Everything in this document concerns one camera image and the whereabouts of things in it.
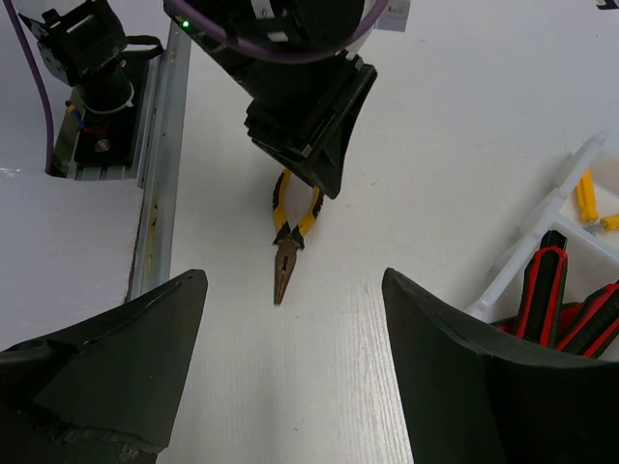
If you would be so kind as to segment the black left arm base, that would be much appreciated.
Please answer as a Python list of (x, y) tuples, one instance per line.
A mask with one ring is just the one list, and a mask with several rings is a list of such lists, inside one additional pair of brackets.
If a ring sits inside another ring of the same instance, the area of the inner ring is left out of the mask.
[(77, 124), (76, 164), (131, 166), (149, 63), (163, 53), (160, 39), (128, 36), (106, 1), (17, 16), (36, 38), (48, 71), (75, 93), (66, 109)]

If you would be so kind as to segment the yellow screwdriver long shaft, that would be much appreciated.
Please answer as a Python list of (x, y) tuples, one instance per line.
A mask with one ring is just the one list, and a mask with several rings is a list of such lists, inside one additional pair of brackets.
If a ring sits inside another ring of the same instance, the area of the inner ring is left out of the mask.
[(591, 235), (596, 235), (599, 218), (593, 174), (587, 169), (575, 188), (579, 220), (584, 229)]

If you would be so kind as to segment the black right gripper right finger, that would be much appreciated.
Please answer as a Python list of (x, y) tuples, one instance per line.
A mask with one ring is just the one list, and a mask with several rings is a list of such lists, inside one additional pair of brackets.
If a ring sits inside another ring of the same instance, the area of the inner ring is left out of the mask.
[(387, 328), (418, 463), (614, 463), (618, 366), (504, 333), (394, 269)]

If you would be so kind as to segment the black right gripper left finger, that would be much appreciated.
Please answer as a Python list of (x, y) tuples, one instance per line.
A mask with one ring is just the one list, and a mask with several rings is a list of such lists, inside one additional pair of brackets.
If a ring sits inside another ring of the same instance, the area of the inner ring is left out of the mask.
[(4, 463), (154, 463), (169, 446), (208, 289), (189, 270), (1, 353)]

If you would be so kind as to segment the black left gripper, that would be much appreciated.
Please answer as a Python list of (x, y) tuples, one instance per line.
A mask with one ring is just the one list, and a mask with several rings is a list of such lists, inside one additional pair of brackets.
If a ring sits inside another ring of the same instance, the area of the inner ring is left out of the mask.
[(286, 65), (220, 46), (212, 58), (251, 97), (245, 122), (251, 141), (307, 185), (336, 198), (376, 68), (345, 52)]

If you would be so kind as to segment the yellow screwdriver short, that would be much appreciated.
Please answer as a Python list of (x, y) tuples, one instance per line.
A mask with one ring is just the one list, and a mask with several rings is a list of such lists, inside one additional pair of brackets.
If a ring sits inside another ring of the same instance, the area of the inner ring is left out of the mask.
[(598, 229), (603, 232), (610, 232), (619, 229), (619, 215), (601, 217), (598, 222)]

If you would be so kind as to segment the yellow pliers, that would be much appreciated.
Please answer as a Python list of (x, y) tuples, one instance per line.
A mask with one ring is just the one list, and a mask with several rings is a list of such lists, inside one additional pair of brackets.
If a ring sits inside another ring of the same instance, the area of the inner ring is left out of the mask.
[(305, 238), (315, 225), (324, 204), (324, 192), (312, 188), (309, 208), (301, 219), (292, 226), (286, 211), (285, 196), (292, 172), (283, 169), (272, 195), (272, 216), (276, 236), (273, 244), (278, 247), (274, 271), (274, 304), (280, 305), (293, 274), (297, 254), (305, 248)]

